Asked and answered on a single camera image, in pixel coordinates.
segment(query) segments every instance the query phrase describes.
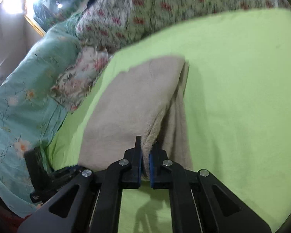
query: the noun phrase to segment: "framed painting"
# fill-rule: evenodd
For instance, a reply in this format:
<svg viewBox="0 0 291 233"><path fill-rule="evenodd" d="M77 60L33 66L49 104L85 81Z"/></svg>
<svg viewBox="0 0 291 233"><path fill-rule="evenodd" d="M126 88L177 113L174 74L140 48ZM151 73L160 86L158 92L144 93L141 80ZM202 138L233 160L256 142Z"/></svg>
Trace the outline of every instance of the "framed painting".
<svg viewBox="0 0 291 233"><path fill-rule="evenodd" d="M85 9L88 0L26 0L25 18L44 36L49 28Z"/></svg>

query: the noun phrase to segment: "blue gripper pad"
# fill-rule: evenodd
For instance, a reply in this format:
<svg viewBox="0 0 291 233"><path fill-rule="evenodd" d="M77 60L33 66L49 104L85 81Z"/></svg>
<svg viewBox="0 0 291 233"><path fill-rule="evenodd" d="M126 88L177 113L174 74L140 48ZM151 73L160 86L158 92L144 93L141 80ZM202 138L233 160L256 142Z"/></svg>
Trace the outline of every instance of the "blue gripper pad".
<svg viewBox="0 0 291 233"><path fill-rule="evenodd" d="M141 169L142 169L142 150L140 150L140 158L139 158L139 187L141 186Z"/></svg>
<svg viewBox="0 0 291 233"><path fill-rule="evenodd" d="M149 156L149 167L150 167L150 184L151 184L151 187L153 188L153 186L154 186L154 163L153 163L152 153L150 153L150 156Z"/></svg>

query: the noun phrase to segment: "fuzzy towel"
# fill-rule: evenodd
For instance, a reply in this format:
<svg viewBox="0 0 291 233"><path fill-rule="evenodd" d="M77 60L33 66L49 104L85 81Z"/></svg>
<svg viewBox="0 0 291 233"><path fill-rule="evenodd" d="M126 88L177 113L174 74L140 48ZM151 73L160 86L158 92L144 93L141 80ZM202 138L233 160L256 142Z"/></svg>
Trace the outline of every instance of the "fuzzy towel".
<svg viewBox="0 0 291 233"><path fill-rule="evenodd" d="M188 64L165 56L121 72L103 92L83 135L78 164L94 171L123 158L141 135L144 173L158 139L168 157L191 169L183 93Z"/></svg>

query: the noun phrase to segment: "floral blanket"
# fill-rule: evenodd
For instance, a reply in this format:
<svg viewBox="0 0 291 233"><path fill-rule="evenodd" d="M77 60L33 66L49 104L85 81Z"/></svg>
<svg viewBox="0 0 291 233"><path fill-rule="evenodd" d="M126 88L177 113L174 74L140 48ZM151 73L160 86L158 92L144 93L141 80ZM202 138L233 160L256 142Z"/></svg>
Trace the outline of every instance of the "floral blanket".
<svg viewBox="0 0 291 233"><path fill-rule="evenodd" d="M112 55L96 48L82 48L74 65L60 74L51 88L51 96L68 111L74 112L90 93Z"/></svg>
<svg viewBox="0 0 291 233"><path fill-rule="evenodd" d="M226 10L289 7L287 0L96 0L76 28L83 43L116 49L166 26Z"/></svg>
<svg viewBox="0 0 291 233"><path fill-rule="evenodd" d="M74 35L77 21L73 17L51 28L0 86L0 197L22 218L36 210L23 154L45 148L66 117L49 91L81 50Z"/></svg>

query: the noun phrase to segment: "wrinkled sheet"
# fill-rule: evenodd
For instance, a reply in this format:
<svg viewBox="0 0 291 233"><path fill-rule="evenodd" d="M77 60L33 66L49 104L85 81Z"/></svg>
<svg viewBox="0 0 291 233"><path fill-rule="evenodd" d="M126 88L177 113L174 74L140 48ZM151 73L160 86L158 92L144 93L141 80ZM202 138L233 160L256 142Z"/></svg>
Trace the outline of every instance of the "wrinkled sheet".
<svg viewBox="0 0 291 233"><path fill-rule="evenodd" d="M120 49L167 26L227 10L289 7L287 0L96 0L76 35L83 43Z"/></svg>
<svg viewBox="0 0 291 233"><path fill-rule="evenodd" d="M45 148L66 117L49 91L81 49L74 35L77 20L76 16L50 29L0 86L0 197L22 218L36 210L23 154Z"/></svg>

